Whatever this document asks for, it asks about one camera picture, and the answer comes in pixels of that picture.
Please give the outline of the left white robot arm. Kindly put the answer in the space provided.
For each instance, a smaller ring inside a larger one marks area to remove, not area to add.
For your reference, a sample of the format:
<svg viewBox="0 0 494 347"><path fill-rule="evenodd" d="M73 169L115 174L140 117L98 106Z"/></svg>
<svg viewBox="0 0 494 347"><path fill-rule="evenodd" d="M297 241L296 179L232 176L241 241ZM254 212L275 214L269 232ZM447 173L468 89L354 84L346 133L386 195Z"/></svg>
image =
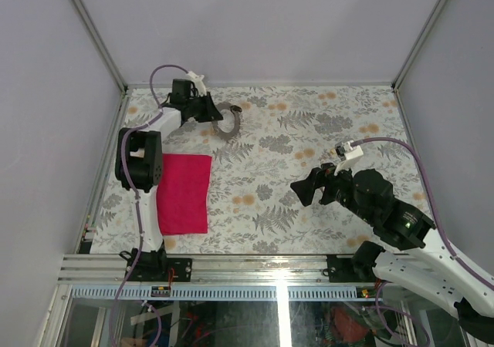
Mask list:
<svg viewBox="0 0 494 347"><path fill-rule="evenodd" d="M156 203L157 186L164 172L162 140L190 119L199 123L223 119L204 76L194 72L173 80L167 100L158 104L157 115L140 126L119 131L115 177L123 189L134 192L138 247L144 252L157 251L163 243Z"/></svg>

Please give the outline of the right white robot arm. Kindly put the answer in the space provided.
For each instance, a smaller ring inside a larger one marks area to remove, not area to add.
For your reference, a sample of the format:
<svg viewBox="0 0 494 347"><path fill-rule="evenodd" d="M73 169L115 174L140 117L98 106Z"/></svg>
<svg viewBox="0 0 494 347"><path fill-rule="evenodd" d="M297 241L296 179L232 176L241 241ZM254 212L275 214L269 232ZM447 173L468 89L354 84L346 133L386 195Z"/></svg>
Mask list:
<svg viewBox="0 0 494 347"><path fill-rule="evenodd" d="M375 277L400 285L456 318L471 336L493 343L493 291L485 284L490 274L480 271L480 279L469 274L448 251L438 225L416 207L397 199L392 183L379 172L338 171L334 164L325 163L290 187L305 207L312 204L316 190L321 189L320 204L340 204L369 224L382 243L432 270L428 274L400 261L381 244L365 241L351 259L357 279L369 281Z"/></svg>

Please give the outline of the red cloth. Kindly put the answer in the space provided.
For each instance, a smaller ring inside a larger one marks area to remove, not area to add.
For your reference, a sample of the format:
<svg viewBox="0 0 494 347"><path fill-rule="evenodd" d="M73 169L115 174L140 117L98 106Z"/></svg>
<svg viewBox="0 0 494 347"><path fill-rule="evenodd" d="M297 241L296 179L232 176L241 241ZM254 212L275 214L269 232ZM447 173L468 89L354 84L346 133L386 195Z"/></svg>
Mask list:
<svg viewBox="0 0 494 347"><path fill-rule="evenodd" d="M212 157L165 153L157 187L157 222L164 236L208 232L208 189Z"/></svg>

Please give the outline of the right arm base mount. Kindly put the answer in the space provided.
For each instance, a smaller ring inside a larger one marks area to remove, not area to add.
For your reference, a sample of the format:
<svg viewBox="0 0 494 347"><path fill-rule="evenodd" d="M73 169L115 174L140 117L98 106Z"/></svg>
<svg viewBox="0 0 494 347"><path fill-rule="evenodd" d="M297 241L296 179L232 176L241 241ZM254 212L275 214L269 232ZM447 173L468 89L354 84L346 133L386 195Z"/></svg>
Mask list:
<svg viewBox="0 0 494 347"><path fill-rule="evenodd" d="M327 255L327 267L322 275L333 283L375 282L377 280L373 268L377 257L384 248L371 241L364 241L351 258L336 254Z"/></svg>

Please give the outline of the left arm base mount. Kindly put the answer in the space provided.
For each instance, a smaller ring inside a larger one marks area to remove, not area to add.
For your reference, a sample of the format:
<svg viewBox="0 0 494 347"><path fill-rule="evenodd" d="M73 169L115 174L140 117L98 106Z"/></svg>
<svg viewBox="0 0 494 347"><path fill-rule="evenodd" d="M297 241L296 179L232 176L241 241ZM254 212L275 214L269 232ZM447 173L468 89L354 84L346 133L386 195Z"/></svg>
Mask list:
<svg viewBox="0 0 494 347"><path fill-rule="evenodd" d="M127 263L125 276L128 281L140 282L190 282L192 275L191 258L168 257L165 249L158 251L142 251L134 267L132 264L137 258L137 248L131 251L121 251L119 257Z"/></svg>

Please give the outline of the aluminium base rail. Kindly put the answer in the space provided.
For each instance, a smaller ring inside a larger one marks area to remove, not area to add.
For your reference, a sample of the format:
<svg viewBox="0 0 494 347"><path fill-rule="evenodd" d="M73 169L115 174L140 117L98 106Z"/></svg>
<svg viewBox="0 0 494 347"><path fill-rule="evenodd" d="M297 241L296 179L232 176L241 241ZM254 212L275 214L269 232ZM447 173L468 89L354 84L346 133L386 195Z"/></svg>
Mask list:
<svg viewBox="0 0 494 347"><path fill-rule="evenodd" d="M333 283L322 275L326 255L195 255L190 282L128 281L127 263L116 254L67 254L59 285L74 297L121 300L274 301L278 291L291 300L363 300L373 282Z"/></svg>

